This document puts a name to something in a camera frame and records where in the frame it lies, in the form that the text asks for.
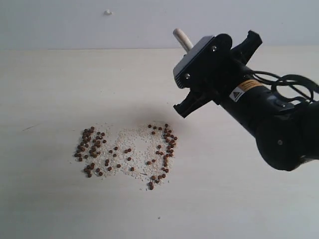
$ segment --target laser warning sticker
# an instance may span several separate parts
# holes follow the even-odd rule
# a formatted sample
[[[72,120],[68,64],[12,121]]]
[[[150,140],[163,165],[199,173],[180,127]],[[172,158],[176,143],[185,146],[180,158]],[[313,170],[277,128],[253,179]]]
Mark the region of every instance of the laser warning sticker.
[[[239,86],[237,86],[229,95],[229,97],[234,101],[237,102],[243,94],[245,94],[247,91],[249,91],[251,88],[254,88],[256,86],[262,86],[260,82],[256,80],[248,80],[241,83]]]

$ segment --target robotic arm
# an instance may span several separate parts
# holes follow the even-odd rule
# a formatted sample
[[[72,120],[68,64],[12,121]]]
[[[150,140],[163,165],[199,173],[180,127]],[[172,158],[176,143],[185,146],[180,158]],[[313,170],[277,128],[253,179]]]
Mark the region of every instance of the robotic arm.
[[[185,118],[210,101],[221,105],[255,137],[263,159],[278,170],[292,171],[319,159],[319,102],[314,100],[319,86],[315,82],[299,75],[279,77],[248,68],[246,64],[262,44],[253,31],[234,48],[227,34],[205,36],[192,46],[181,30],[173,33],[187,51],[173,70],[174,79],[179,88],[190,89],[185,100],[174,105],[177,113]],[[306,87],[310,97],[295,85]],[[301,96],[286,98],[277,86],[289,86]]]

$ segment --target white powder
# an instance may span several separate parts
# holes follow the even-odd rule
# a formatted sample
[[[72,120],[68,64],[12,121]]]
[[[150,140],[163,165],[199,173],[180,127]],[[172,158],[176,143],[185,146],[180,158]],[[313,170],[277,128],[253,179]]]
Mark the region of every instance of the white powder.
[[[158,177],[159,175],[165,174],[162,171],[163,167],[163,155],[156,154],[156,151],[166,153],[166,147],[168,143],[165,142],[163,138],[164,134],[164,123],[163,122],[153,122],[152,127],[148,128],[148,124],[141,125],[137,128],[124,128],[118,133],[118,137],[112,143],[112,125],[95,125],[94,133],[91,134],[91,138],[94,139],[97,136],[97,132],[104,132],[106,135],[101,141],[101,147],[97,148],[97,151],[100,151],[101,154],[97,158],[89,156],[84,161],[87,164],[95,163],[94,170],[99,168],[103,173],[102,177],[114,176],[118,173],[124,173],[128,176],[131,176],[135,179],[139,179],[142,182],[150,181],[151,176]],[[85,152],[82,152],[82,156],[85,154],[89,155],[89,150],[94,143],[89,142],[89,148],[86,148]],[[124,153],[124,150],[131,149],[131,152]],[[109,166],[105,166],[105,160],[109,159]],[[147,161],[156,161],[147,165]],[[168,168],[171,171],[173,157],[168,158]],[[154,186],[163,184],[165,179],[161,179],[159,183],[154,182]]]

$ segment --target table surface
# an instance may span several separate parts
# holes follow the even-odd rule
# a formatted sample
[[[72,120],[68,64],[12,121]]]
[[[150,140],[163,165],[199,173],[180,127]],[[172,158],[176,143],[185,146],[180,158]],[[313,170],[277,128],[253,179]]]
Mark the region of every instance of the table surface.
[[[0,52],[0,238],[314,238],[319,164],[276,171],[210,103],[182,119],[172,69],[182,49]],[[262,47],[249,67],[316,79],[319,47]],[[169,122],[170,183],[87,179],[72,157],[82,129]]]

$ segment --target screw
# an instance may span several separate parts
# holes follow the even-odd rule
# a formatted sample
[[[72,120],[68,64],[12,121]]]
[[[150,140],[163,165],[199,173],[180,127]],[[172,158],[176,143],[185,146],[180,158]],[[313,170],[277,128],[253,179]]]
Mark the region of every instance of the screw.
[[[185,76],[185,79],[187,79],[187,80],[190,79],[190,74],[186,73],[184,76]]]
[[[217,46],[212,46],[212,47],[211,47],[211,50],[212,50],[213,52],[217,51]]]

